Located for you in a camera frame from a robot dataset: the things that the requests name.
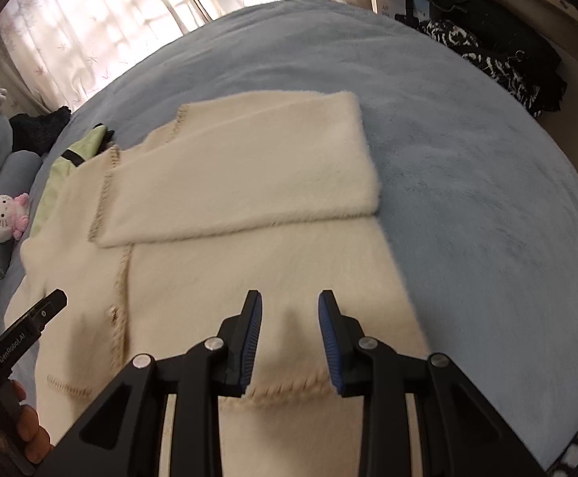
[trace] white sheer curtain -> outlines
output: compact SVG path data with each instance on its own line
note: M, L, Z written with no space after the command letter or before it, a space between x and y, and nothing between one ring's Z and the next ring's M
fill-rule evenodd
M11 0L0 36L40 107L75 110L166 43L275 0ZM338 0L370 8L370 0Z
M6 102L2 105L2 111L11 117L17 113L28 113L32 116L46 114L48 108L44 106L30 92L23 81L19 70L14 66L13 60L2 41L0 35L0 87L8 92Z

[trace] human hand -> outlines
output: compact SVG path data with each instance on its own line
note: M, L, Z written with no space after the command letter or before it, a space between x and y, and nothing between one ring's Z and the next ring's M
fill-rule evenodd
M13 382L14 392L19 401L26 400L26 390L16 380ZM37 411L30 405L21 406L21 416L17 423L17 433L26 442L25 456L30 462L38 464L44 460L54 448L50 444L50 435L44 427L39 426Z

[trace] bed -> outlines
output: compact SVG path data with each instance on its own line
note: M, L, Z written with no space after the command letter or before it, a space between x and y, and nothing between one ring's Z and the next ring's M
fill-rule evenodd
M578 428L578 176L500 86L399 23L328 0L242 9L161 48L72 117L39 170L102 122L122 149L185 102L351 91L382 183L379 221L433 350L544 466ZM0 281L0 333L23 278ZM16 378L32 390L35 352Z

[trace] plush toy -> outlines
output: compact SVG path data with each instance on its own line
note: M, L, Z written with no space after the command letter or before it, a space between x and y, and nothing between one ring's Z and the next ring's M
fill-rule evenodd
M11 237L19 240L28 227L30 200L28 194L12 198L0 195L0 243L7 242Z

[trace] white fleece blanket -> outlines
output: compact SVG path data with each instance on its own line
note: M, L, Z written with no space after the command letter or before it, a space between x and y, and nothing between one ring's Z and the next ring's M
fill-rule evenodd
M129 151L68 180L21 248L7 323L54 288L68 307L35 370L54 441L139 352L182 353L216 334L248 289L263 296L251 385L221 403L224 472L352 476L361 400L328 380L317 296L402 353L428 354L373 217L379 183L350 93L255 92L183 106Z

